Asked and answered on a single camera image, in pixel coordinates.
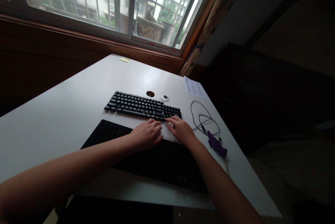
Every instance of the cable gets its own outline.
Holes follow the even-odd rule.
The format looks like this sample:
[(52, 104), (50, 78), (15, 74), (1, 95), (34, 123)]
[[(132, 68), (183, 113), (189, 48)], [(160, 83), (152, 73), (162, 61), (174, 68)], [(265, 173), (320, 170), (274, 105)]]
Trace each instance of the cable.
[[(206, 116), (206, 115), (204, 115), (204, 114), (199, 114), (199, 122), (200, 122), (200, 124), (199, 124), (198, 126), (195, 124), (195, 121), (194, 121), (194, 115), (193, 115), (193, 111), (192, 111), (192, 105), (193, 105), (194, 102), (200, 103), (201, 106), (207, 111), (207, 113), (208, 113), (208, 115), (209, 115), (209, 116)], [(195, 125), (195, 128), (192, 129), (192, 130), (196, 130), (196, 129), (198, 129), (198, 130), (200, 130), (202, 133), (204, 133), (204, 134), (207, 136), (208, 134), (206, 133), (206, 130), (205, 130), (205, 127), (204, 127), (203, 124), (204, 124), (205, 122), (208, 122), (208, 121), (212, 120), (212, 121), (216, 124), (216, 126), (217, 126), (217, 128), (218, 128), (218, 130), (219, 130), (218, 132), (214, 133), (213, 136), (216, 135), (216, 134), (220, 134), (220, 128), (219, 128), (219, 126), (217, 125), (217, 123), (215, 122), (215, 120), (212, 118), (212, 116), (210, 115), (210, 113), (208, 112), (208, 110), (205, 108), (205, 106), (204, 106), (201, 102), (199, 102), (199, 101), (197, 101), (197, 100), (192, 101), (192, 103), (191, 103), (191, 114), (192, 114), (193, 123), (194, 123), (194, 125)], [(209, 118), (209, 119), (207, 119), (207, 120), (204, 121), (204, 122), (201, 122), (201, 121), (200, 121), (200, 116), (204, 116), (204, 117), (207, 117), (207, 118)]]

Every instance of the human hand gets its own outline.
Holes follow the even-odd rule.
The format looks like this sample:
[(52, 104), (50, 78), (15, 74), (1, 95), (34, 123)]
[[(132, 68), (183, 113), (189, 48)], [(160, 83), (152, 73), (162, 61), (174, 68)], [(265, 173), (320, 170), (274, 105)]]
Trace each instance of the human hand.
[(147, 150), (162, 140), (160, 124), (161, 122), (150, 118), (132, 130), (128, 136), (135, 151)]
[(192, 128), (184, 120), (177, 116), (166, 118), (165, 120), (175, 126), (174, 129), (170, 124), (166, 124), (174, 137), (187, 148), (192, 142), (194, 143), (195, 141), (198, 141)]

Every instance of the wall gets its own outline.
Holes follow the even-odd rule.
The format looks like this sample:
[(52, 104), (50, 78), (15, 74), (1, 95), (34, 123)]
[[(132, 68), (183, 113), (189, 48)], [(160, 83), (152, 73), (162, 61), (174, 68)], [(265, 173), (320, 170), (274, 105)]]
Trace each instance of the wall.
[(335, 77), (334, 0), (300, 0), (252, 50)]
[(283, 0), (236, 0), (196, 64), (208, 66), (228, 42), (244, 45)]

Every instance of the desk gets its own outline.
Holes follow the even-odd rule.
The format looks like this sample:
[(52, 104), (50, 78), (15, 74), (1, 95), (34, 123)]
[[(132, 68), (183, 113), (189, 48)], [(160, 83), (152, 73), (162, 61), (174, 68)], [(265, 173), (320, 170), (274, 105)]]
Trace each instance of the desk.
[[(183, 78), (169, 72), (130, 60), (120, 61), (110, 55), (66, 81), (49, 89), (0, 118), (0, 182), (35, 165), (79, 150), (101, 119), (134, 128), (144, 118), (106, 112), (104, 107), (115, 91), (146, 97), (147, 91), (164, 103), (181, 109), (183, 119), (193, 126), (190, 105), (200, 101), (218, 123), (223, 145), (228, 149), (228, 166), (232, 180), (260, 215), (281, 217), (251, 165), (226, 127), (210, 100), (185, 91)], [(201, 105), (193, 112), (206, 114)], [(176, 141), (162, 125), (164, 139)], [(206, 129), (215, 132), (214, 123)], [(224, 168), (222, 158), (209, 147), (200, 131), (195, 135)], [(152, 179), (109, 168), (80, 188), (80, 195), (139, 201), (182, 207), (214, 209), (209, 196)]]

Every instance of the purple object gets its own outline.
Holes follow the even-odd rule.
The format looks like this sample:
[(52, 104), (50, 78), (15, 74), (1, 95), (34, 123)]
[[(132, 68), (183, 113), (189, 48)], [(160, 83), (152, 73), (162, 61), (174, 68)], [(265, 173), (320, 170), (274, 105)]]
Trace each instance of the purple object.
[(207, 131), (207, 134), (209, 136), (209, 146), (214, 149), (217, 153), (219, 153), (223, 158), (227, 156), (227, 149), (223, 148), (221, 143), (210, 133)]

